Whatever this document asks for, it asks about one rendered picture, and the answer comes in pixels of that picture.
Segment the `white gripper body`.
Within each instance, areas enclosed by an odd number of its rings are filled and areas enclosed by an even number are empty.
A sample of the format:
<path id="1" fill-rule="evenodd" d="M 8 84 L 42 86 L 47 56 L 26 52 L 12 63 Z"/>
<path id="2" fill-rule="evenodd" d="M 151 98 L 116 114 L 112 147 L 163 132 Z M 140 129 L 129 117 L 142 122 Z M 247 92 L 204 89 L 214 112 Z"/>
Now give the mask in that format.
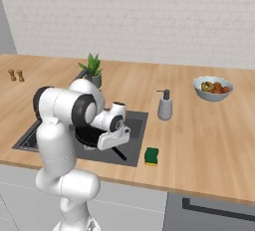
<path id="1" fill-rule="evenodd" d="M 125 144 L 129 141 L 130 128 L 122 126 L 119 130 L 114 132 L 102 133 L 98 140 L 98 149 L 107 150 L 115 146 Z"/>

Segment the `dark grey sink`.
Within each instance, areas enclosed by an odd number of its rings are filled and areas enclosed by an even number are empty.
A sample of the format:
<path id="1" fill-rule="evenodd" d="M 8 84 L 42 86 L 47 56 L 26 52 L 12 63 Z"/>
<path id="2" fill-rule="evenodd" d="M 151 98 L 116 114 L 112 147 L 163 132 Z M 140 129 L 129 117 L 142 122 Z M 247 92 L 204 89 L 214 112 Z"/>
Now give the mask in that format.
<path id="1" fill-rule="evenodd" d="M 77 158 L 137 167 L 147 117 L 148 113 L 127 111 L 125 125 L 130 128 L 129 142 L 118 146 L 118 150 L 127 158 L 126 160 L 123 160 L 112 149 L 104 151 L 99 149 L 85 150 L 84 146 L 76 140 L 75 128 L 71 125 L 70 134 Z M 38 152 L 36 131 L 40 124 L 41 122 L 36 120 L 13 145 L 13 149 Z"/>

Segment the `black frying pan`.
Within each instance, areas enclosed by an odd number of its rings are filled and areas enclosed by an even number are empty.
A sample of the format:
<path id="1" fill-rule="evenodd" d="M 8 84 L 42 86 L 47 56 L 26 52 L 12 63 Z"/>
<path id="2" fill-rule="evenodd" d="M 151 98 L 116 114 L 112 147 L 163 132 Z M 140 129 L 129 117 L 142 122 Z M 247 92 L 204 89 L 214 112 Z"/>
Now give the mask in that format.
<path id="1" fill-rule="evenodd" d="M 100 135 L 105 132 L 107 131 L 94 127 L 76 127 L 75 137 L 86 150 L 95 150 L 98 149 L 98 140 Z M 127 159 L 117 146 L 110 149 L 113 150 L 122 160 Z"/>

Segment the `green and yellow sponge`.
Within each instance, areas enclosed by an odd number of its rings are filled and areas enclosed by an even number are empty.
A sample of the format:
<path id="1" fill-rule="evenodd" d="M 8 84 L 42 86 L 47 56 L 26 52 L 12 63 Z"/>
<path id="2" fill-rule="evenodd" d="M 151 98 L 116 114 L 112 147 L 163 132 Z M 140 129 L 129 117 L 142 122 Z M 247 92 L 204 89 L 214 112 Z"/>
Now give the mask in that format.
<path id="1" fill-rule="evenodd" d="M 158 149 L 155 147 L 148 147 L 144 153 L 144 163 L 157 166 L 157 156 Z"/>

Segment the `grey soap dispenser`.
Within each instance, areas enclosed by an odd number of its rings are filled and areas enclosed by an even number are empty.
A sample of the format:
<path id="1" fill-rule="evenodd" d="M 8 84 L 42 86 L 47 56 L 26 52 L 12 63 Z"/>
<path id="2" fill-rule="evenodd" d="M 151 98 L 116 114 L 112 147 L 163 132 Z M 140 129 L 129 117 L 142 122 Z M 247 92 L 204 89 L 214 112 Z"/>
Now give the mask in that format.
<path id="1" fill-rule="evenodd" d="M 162 93 L 163 96 L 159 100 L 157 116 L 161 120 L 169 120 L 172 117 L 172 98 L 170 96 L 170 90 L 165 89 Z"/>

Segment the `white cupboard run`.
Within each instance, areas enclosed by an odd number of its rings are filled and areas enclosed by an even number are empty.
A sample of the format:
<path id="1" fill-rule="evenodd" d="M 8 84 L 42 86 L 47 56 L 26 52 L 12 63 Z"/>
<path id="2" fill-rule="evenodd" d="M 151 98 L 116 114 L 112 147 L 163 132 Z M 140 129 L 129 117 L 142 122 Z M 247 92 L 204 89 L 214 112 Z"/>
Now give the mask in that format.
<path id="1" fill-rule="evenodd" d="M 53 231 L 62 219 L 60 198 L 39 191 L 33 169 L 0 164 L 0 231 Z M 88 202 L 102 231 L 162 231 L 166 194 L 101 183 Z"/>

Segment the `dark grey tap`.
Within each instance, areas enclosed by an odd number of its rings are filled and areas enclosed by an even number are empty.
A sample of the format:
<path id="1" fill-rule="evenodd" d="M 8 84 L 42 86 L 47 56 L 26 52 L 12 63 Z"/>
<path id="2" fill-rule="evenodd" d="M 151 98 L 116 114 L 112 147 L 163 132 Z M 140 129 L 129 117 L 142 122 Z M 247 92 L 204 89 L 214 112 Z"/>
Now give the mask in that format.
<path id="1" fill-rule="evenodd" d="M 88 81 L 92 80 L 92 76 L 88 70 L 81 70 L 80 73 L 75 77 L 75 80 L 86 79 Z"/>

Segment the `green plant in grey pot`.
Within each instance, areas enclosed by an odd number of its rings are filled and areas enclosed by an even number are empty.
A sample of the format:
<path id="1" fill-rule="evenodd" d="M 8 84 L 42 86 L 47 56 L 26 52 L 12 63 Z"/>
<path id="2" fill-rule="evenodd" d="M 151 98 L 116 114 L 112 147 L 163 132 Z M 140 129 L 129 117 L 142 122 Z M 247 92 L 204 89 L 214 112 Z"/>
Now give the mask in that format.
<path id="1" fill-rule="evenodd" d="M 88 55 L 88 64 L 79 63 L 79 67 L 85 71 L 85 78 L 92 82 L 98 89 L 102 85 L 102 69 L 99 55 Z"/>

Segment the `yellow-green fruit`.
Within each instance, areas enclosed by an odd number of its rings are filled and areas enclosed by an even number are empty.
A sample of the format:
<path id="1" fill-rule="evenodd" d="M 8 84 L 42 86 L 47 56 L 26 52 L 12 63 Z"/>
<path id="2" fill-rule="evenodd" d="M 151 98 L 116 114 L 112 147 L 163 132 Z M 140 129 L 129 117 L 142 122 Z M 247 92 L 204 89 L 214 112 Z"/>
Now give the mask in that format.
<path id="1" fill-rule="evenodd" d="M 201 90 L 203 92 L 211 92 L 214 90 L 214 85 L 211 82 L 205 82 L 201 84 Z"/>

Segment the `pale blue fruit bowl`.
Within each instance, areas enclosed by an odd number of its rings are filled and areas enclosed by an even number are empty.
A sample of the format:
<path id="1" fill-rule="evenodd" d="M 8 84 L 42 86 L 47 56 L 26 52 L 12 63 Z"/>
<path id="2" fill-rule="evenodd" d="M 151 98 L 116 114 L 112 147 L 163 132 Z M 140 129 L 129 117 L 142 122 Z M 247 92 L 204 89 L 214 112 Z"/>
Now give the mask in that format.
<path id="1" fill-rule="evenodd" d="M 228 87 L 229 92 L 224 94 L 212 94 L 212 93 L 204 92 L 201 89 L 201 84 L 206 82 L 220 83 L 222 87 Z M 193 80 L 193 86 L 196 90 L 197 95 L 201 97 L 203 100 L 209 101 L 209 102 L 220 102 L 224 100 L 228 95 L 230 95 L 233 91 L 233 85 L 229 81 L 223 78 L 215 77 L 215 76 L 198 77 Z"/>

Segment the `grey dishwasher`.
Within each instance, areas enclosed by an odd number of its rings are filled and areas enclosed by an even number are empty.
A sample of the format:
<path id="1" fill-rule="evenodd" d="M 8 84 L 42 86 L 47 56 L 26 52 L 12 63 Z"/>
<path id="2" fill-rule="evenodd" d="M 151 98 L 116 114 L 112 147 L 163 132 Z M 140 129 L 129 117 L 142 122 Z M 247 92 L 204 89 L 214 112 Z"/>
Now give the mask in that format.
<path id="1" fill-rule="evenodd" d="M 193 205 L 255 216 L 255 206 L 168 192 L 162 231 L 255 231 L 255 222 L 185 210 L 183 197 Z"/>

